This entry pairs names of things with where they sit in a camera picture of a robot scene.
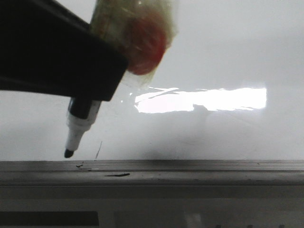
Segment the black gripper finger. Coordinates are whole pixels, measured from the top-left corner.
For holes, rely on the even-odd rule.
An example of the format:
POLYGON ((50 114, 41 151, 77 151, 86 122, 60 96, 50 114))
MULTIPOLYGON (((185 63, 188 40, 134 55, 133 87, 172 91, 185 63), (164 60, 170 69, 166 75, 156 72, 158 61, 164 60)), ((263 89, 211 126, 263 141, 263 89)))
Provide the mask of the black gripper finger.
POLYGON ((0 88, 109 101, 127 60, 54 0, 0 3, 0 88))

